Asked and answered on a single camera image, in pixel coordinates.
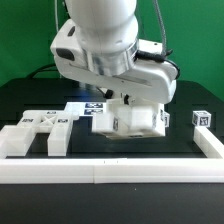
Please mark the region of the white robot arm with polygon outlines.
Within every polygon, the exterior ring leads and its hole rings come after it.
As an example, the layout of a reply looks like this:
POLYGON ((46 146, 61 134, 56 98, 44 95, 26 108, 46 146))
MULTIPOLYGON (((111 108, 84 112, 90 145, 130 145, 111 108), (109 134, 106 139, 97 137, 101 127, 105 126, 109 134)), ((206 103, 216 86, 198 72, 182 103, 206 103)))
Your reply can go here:
POLYGON ((51 44, 58 71, 66 78, 169 103, 179 69, 165 44, 140 39, 137 0, 65 0, 70 18, 51 44))

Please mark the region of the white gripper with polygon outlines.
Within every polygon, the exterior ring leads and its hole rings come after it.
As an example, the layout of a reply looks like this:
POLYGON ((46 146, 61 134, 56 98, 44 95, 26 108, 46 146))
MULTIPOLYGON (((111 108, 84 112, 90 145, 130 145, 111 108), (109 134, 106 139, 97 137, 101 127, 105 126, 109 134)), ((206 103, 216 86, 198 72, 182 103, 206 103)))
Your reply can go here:
POLYGON ((69 19, 51 44, 59 72, 77 80, 152 102, 169 103, 177 66, 158 59, 158 46, 136 38, 138 25, 84 28, 69 19))

